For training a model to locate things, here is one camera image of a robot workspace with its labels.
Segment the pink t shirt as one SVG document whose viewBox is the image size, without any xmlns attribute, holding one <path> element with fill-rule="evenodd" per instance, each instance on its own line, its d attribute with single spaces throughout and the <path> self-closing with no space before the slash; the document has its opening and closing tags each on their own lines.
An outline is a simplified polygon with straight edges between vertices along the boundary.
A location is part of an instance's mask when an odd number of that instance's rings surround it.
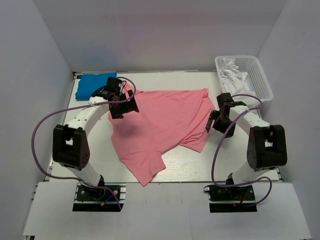
<svg viewBox="0 0 320 240">
<path fill-rule="evenodd" d="M 119 160 L 142 186 L 166 168 L 162 155 L 182 146 L 200 153 L 209 138 L 206 125 L 215 106 L 207 88 L 137 90 L 138 112 L 108 119 Z"/>
</svg>

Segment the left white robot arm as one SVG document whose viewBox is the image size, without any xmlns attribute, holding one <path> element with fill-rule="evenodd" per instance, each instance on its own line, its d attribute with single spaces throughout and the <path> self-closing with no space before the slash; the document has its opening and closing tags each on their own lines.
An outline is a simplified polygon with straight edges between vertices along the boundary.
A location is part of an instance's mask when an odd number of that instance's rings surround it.
<svg viewBox="0 0 320 240">
<path fill-rule="evenodd" d="M 73 173 L 73 179 L 88 186 L 88 193 L 99 200 L 105 196 L 102 175 L 90 164 L 88 135 L 105 114 L 112 119 L 123 119 L 130 112 L 139 112 L 134 86 L 125 90 L 132 81 L 126 77 L 109 77 L 106 85 L 95 90 L 79 114 L 65 125 L 53 129 L 52 159 Z"/>
</svg>

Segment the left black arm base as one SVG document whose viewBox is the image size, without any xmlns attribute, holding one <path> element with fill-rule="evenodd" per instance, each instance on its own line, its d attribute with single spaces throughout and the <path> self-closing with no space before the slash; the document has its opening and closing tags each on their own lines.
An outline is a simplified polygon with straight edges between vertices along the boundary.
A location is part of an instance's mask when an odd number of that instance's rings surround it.
<svg viewBox="0 0 320 240">
<path fill-rule="evenodd" d="M 105 184 L 105 187 L 112 190 L 112 193 L 105 189 L 90 188 L 80 183 L 77 184 L 73 212 L 120 212 L 121 209 L 113 195 L 115 195 L 122 208 L 126 197 L 125 183 Z"/>
</svg>

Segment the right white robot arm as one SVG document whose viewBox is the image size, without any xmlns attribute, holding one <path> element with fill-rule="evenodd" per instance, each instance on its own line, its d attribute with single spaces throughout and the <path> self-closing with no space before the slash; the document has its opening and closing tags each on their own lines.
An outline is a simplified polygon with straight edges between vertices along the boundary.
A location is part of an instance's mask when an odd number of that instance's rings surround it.
<svg viewBox="0 0 320 240">
<path fill-rule="evenodd" d="M 256 114 L 264 103 L 258 97 L 253 99 L 253 107 L 243 101 L 235 101 L 229 92 L 217 96 L 218 110 L 212 110 L 206 130 L 214 129 L 222 133 L 213 155 L 212 168 L 215 167 L 219 150 L 226 138 L 233 136 L 239 126 L 248 135 L 246 162 L 230 174 L 230 184 L 224 184 L 226 195 L 236 200 L 244 193 L 244 186 L 252 185 L 264 178 L 264 174 L 288 162 L 285 129 L 282 125 L 272 125 Z"/>
</svg>

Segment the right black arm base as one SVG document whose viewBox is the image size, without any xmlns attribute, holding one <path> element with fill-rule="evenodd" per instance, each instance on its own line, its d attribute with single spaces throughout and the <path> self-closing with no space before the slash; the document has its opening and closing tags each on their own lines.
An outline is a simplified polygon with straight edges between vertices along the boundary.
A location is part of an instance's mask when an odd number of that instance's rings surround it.
<svg viewBox="0 0 320 240">
<path fill-rule="evenodd" d="M 219 187 L 207 185 L 203 192 L 208 194 L 210 213 L 254 213 L 257 212 L 253 187 Z"/>
</svg>

